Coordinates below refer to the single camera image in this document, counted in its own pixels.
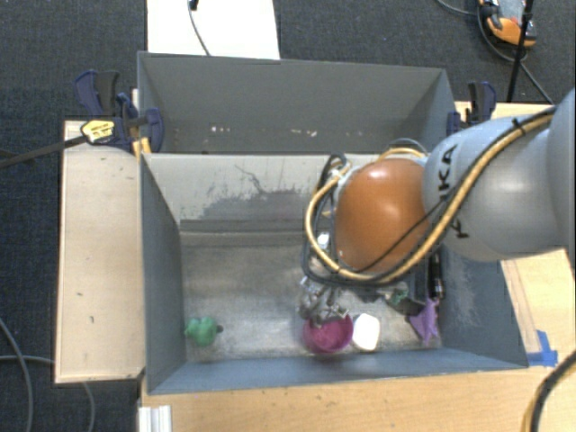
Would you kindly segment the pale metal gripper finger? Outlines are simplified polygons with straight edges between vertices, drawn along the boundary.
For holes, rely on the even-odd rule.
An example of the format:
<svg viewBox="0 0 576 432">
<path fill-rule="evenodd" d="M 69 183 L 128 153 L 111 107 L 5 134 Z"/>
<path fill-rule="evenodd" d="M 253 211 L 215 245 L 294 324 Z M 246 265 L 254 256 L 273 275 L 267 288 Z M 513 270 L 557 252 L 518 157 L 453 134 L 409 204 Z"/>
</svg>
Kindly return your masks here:
<svg viewBox="0 0 576 432">
<path fill-rule="evenodd" d="M 343 320 L 349 314 L 349 309 L 343 307 L 333 296 L 323 296 L 319 301 L 319 324 L 326 325 Z"/>
<path fill-rule="evenodd" d="M 323 287 L 304 276 L 299 283 L 299 295 L 296 310 L 303 320 L 316 320 L 319 317 L 318 307 Z"/>
</svg>

